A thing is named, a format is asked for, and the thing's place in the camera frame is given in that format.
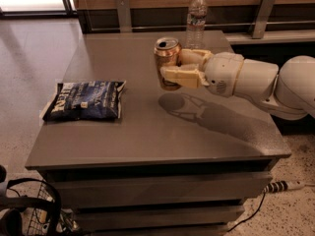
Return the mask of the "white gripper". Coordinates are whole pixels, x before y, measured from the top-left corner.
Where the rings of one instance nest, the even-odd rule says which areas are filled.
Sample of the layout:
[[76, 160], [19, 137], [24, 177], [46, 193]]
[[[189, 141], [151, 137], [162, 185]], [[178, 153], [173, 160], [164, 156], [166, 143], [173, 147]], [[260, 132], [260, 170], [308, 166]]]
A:
[[[212, 94], [231, 97], [244, 57], [230, 52], [212, 56], [210, 50], [182, 49], [179, 54], [182, 65], [163, 66], [160, 68], [160, 73], [166, 81], [182, 87], [197, 89], [204, 86]], [[204, 65], [205, 73], [199, 69], [199, 66]]]

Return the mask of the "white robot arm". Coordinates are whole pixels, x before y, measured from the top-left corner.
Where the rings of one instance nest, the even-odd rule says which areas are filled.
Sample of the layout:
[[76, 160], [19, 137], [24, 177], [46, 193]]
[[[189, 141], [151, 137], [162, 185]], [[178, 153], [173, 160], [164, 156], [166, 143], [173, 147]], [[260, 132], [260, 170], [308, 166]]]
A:
[[315, 58], [293, 57], [281, 67], [240, 54], [183, 49], [179, 65], [163, 65], [161, 76], [170, 83], [205, 87], [223, 97], [240, 97], [285, 120], [315, 117]]

